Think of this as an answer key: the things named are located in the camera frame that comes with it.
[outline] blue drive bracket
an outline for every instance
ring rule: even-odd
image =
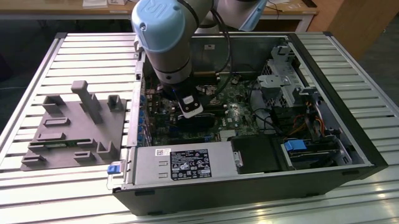
[[[287,151],[291,150],[306,150],[306,144],[303,140],[290,140],[284,143]]]

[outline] motherboard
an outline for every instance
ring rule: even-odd
[[[200,86],[204,94],[215,92],[228,79],[228,74],[219,78],[217,85]],[[204,106],[203,113],[191,119],[184,118],[175,101],[151,95],[152,145],[227,141],[229,137],[259,133],[248,107],[248,84],[248,80],[233,78],[223,92]]]

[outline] aluminum extrusion table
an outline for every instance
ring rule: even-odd
[[[69,85],[84,79],[99,99],[135,88],[132,33],[68,34],[55,39],[0,136],[0,223],[360,223],[399,216],[399,109],[334,37],[298,33],[390,167],[323,196],[136,217],[107,189],[107,166],[21,172],[44,114],[45,95],[79,100]],[[127,143],[124,126],[123,146]]]

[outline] wire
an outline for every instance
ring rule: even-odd
[[[285,134],[284,134],[284,132],[281,131],[281,129],[280,129],[275,124],[272,124],[271,122],[268,122],[268,121],[265,120],[267,118],[261,118],[261,117],[255,113],[255,111],[253,111],[253,109],[252,109],[252,106],[251,106],[251,96],[252,96],[252,90],[253,90],[255,84],[256,84],[256,80],[253,80],[253,82],[252,82],[251,89],[249,89],[249,95],[248,95],[249,111],[251,111],[251,113],[255,115],[255,117],[257,117],[259,120],[263,121],[264,125],[268,124],[271,127],[273,127],[275,132],[279,133],[279,135],[285,136]]]
[[[268,7],[268,8],[271,8],[271,9],[273,9],[275,11],[276,11],[276,20],[279,20],[279,17],[280,17],[280,11],[281,10],[279,10],[277,8],[276,8],[276,4],[273,3],[273,2],[271,2],[271,1],[268,1],[269,3],[272,3],[273,5],[275,5],[275,8],[271,8],[271,7]]]
[[[213,20],[216,21],[216,23],[219,24],[219,27],[221,28],[221,33],[227,39],[227,48],[228,48],[228,54],[227,54],[224,65],[221,66],[221,68],[219,70],[216,70],[216,73],[219,73],[227,68],[228,62],[229,62],[229,65],[232,66],[232,63],[231,63],[231,58],[232,58],[232,56],[231,56],[231,38],[229,38],[228,29],[227,29],[224,20],[220,16],[219,12],[215,9],[211,9],[211,13],[213,15]]]
[[[318,117],[315,118],[315,120],[318,120],[319,123],[320,123],[320,132],[322,132],[322,136],[324,136],[324,122],[323,122],[323,120],[319,119]]]
[[[296,117],[295,117],[295,119],[294,119],[294,125],[292,125],[292,128],[295,128],[295,123],[296,123],[296,119],[298,118],[300,118],[300,117],[303,117],[304,115],[303,114],[300,114],[300,115],[298,115]]]
[[[215,98],[220,93],[221,91],[224,90],[227,84],[229,83],[231,79],[232,79],[232,50],[231,50],[231,39],[229,39],[229,34],[228,34],[228,30],[227,30],[227,26],[225,26],[225,23],[223,21],[223,18],[219,14],[219,12],[215,10],[215,9],[211,9],[211,13],[213,15],[213,18],[216,20],[216,23],[219,24],[219,26],[221,27],[221,32],[224,34],[224,37],[227,39],[227,42],[228,42],[228,57],[227,57],[227,61],[225,61],[225,64],[223,65],[221,69],[219,69],[216,71],[216,73],[219,73],[221,70],[224,70],[224,68],[227,67],[227,64],[229,62],[229,75],[228,75],[228,78],[223,84],[223,86],[220,88],[216,89],[216,92],[211,95],[209,98]]]
[[[23,87],[5,87],[5,88],[0,88],[0,90],[13,90],[13,89],[25,89],[27,86]]]

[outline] warning label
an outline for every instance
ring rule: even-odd
[[[171,178],[175,181],[212,177],[208,150],[171,152]]]

